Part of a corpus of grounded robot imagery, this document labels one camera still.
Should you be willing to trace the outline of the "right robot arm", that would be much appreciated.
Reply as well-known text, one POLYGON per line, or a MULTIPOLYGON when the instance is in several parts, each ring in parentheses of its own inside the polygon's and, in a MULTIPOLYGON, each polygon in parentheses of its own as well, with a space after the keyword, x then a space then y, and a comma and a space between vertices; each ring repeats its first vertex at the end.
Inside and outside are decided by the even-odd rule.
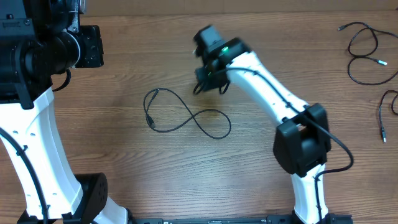
POLYGON ((325 170, 331 142, 324 107, 310 106, 286 89, 241 39, 226 41, 208 25, 193 40, 197 45, 195 55, 203 62, 195 70, 198 83, 194 94, 213 89, 224 94, 233 84, 249 95, 276 128, 273 153, 291 175, 296 221, 325 223, 328 208, 320 173, 325 170))

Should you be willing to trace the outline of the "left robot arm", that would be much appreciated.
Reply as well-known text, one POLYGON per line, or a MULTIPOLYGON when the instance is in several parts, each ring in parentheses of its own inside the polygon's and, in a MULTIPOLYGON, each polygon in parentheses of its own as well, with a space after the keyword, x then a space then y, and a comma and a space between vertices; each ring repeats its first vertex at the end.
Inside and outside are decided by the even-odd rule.
POLYGON ((21 182, 19 223, 134 223, 102 173, 74 174, 55 120, 53 75, 104 64, 100 28, 83 26, 85 0, 1 2, 1 141, 21 182))

